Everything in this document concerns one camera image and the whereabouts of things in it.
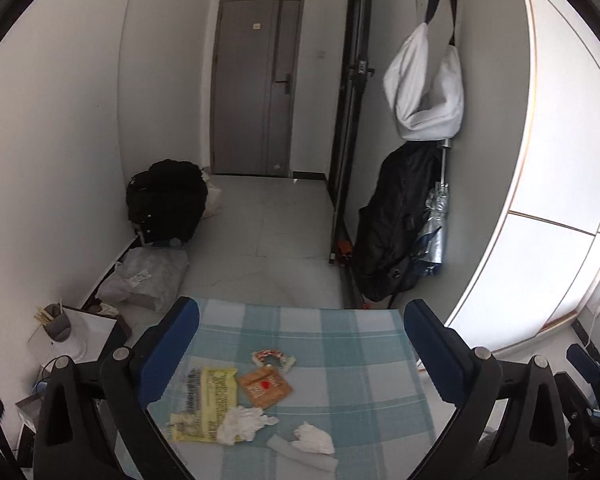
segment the plaid blanket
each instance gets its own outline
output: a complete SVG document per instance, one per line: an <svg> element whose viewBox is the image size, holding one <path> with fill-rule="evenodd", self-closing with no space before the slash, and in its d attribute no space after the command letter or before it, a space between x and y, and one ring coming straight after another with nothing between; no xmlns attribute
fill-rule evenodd
<svg viewBox="0 0 600 480"><path fill-rule="evenodd" d="M251 353L275 348L298 360L285 376L293 392L266 410L280 419L233 447L172 444L196 480L405 480L435 440L414 355L396 310L317 310L196 300L200 327L162 399L149 406L161 429L187 402L192 368L255 369ZM244 393L238 404L250 406ZM266 446L308 422L333 438L339 464L327 473ZM123 443L116 453L141 478Z"/></svg>

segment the gray door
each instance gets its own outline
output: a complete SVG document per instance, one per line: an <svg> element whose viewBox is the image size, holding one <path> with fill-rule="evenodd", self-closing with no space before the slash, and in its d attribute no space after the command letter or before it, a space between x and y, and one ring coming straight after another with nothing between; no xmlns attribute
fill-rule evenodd
<svg viewBox="0 0 600 480"><path fill-rule="evenodd" d="M215 173L288 174L302 0L221 0L212 109Z"/></svg>

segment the umbrella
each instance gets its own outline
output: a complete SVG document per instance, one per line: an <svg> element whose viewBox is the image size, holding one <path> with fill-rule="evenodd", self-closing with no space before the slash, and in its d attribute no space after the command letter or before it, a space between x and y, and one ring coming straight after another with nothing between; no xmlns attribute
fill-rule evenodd
<svg viewBox="0 0 600 480"><path fill-rule="evenodd" d="M446 213L449 208L449 184L445 183L446 150L449 140L442 141L442 175L440 182L431 190L425 206L428 217L416 241L414 273L419 276L435 276L440 272L445 253Z"/></svg>

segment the door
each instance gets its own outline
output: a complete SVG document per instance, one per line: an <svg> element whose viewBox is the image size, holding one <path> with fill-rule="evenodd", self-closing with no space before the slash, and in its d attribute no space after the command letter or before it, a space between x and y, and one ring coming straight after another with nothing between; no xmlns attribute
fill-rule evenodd
<svg viewBox="0 0 600 480"><path fill-rule="evenodd" d="M221 0L214 173L287 176L302 0Z"/></svg>
<svg viewBox="0 0 600 480"><path fill-rule="evenodd" d="M344 210L349 192L353 156L356 151L362 96L365 92L366 80L369 74L373 73L373 69L368 66L371 1L349 0L347 10L340 98L328 182L328 189L334 202L330 257L332 262L335 259L338 240L344 230Z"/></svg>

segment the yellow package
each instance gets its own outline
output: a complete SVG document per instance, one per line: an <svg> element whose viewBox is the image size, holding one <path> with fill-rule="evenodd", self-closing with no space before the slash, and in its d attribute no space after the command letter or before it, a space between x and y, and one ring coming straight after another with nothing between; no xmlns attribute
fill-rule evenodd
<svg viewBox="0 0 600 480"><path fill-rule="evenodd" d="M192 370L187 376L187 411L171 413L166 437L171 442L215 442L229 408L238 405L238 368Z"/></svg>

